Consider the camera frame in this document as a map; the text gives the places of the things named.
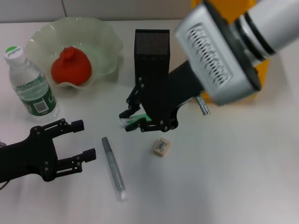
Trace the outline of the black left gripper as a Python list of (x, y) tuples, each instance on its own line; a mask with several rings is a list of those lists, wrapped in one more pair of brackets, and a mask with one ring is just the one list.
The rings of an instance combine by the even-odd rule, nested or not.
[(83, 162), (96, 160), (95, 148), (57, 160), (53, 138), (83, 130), (83, 120), (68, 123), (65, 119), (31, 128), (25, 140), (0, 149), (0, 181), (7, 182), (37, 174), (44, 181), (50, 182), (56, 177), (81, 173)]

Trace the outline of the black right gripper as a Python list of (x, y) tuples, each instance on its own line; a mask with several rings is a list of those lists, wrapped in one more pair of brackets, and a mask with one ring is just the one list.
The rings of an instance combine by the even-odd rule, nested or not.
[(120, 113), (119, 118), (129, 118), (140, 110), (142, 104), (151, 120), (142, 117), (131, 121), (125, 130), (130, 132), (140, 128), (141, 132), (167, 132), (178, 127), (179, 108), (203, 91), (188, 61), (170, 73), (154, 69), (143, 73), (137, 80), (126, 100), (128, 109)]

